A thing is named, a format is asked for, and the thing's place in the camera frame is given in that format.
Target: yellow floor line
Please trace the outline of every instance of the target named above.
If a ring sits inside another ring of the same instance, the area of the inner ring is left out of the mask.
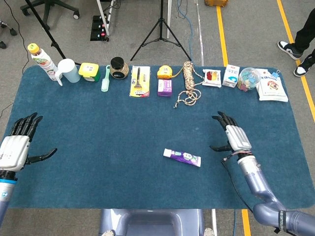
[[[280,10],[281,16],[282,16],[282,20],[283,20],[283,23],[284,23],[286,34],[287,34],[287,36],[289,38],[289,43],[293,43],[294,40],[293,40],[292,33],[291,33],[291,30],[290,30],[289,24],[287,22],[286,16],[285,16],[284,7],[282,5],[281,0],[277,0],[277,3],[278,3],[278,7],[279,7],[279,10]],[[300,63],[301,63],[300,60],[296,61],[296,65],[299,65]],[[310,109],[311,109],[313,120],[315,122],[315,106],[314,106],[314,102],[313,102],[313,99],[312,99],[312,96],[311,96],[309,85],[307,84],[307,80],[306,80],[305,76],[301,77],[301,81],[302,81],[302,85],[303,85],[303,88],[304,88],[304,91],[305,91],[305,95],[306,95],[307,101],[308,101]]]
[[[224,29],[221,15],[221,7],[217,6],[217,16],[218,16],[218,24],[219,24],[219,33],[221,40],[221,48],[222,48],[222,57],[223,64],[226,66],[228,64],[226,45],[225,45],[225,37],[224,37]],[[248,218],[247,209],[242,210],[242,218],[243,218],[243,227],[244,227],[244,235],[251,236],[251,228],[250,228],[250,220]]]
[[[248,210],[242,209],[244,236],[251,236],[250,219],[248,218]]]
[[[220,32],[220,40],[221,40],[221,48],[222,48],[222,56],[223,56],[223,65],[226,66],[228,64],[228,60],[227,60],[227,52],[226,52],[225,37],[224,37],[223,22],[222,22],[220,6],[217,6],[217,16],[218,16],[218,24],[219,24],[219,32]]]

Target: black sneaker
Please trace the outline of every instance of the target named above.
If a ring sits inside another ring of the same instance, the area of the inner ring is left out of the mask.
[[[303,53],[296,50],[293,43],[286,43],[283,41],[279,41],[277,43],[278,48],[280,48],[281,51],[284,51],[285,53],[289,54],[289,56],[293,60],[299,60]]]
[[[312,55],[308,55],[303,62],[293,71],[293,74],[296,77],[301,77],[303,75],[306,75],[306,73],[309,71],[311,66],[315,63],[315,59],[312,57]]]

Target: glass jar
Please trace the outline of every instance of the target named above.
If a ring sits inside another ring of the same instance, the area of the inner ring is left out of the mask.
[[[110,74],[116,79],[124,79],[129,73],[129,67],[124,62],[124,59],[115,57],[110,61]]]

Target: purple toothpaste tube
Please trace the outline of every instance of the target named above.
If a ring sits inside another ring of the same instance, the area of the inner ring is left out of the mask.
[[[187,164],[191,164],[194,166],[200,167],[201,165],[201,157],[200,156],[194,156],[186,152],[181,151],[173,151],[170,149],[164,149],[163,156],[172,158],[174,160],[184,162]]]

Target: coiled rope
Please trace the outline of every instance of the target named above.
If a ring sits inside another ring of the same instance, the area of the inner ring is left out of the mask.
[[[191,61],[184,62],[182,69],[173,77],[178,76],[181,71],[183,71],[183,73],[184,73],[186,90],[184,90],[178,94],[177,101],[174,105],[174,108],[177,108],[177,105],[180,102],[184,102],[188,106],[193,106],[196,103],[196,101],[201,97],[201,91],[198,89],[195,89],[195,86],[202,84],[204,78],[201,75],[197,74],[197,72],[195,71],[195,69],[193,67],[192,62]],[[199,76],[202,79],[202,82],[195,84],[193,81],[192,72],[194,72],[197,76]],[[183,93],[186,93],[187,98],[180,99],[180,97]]]

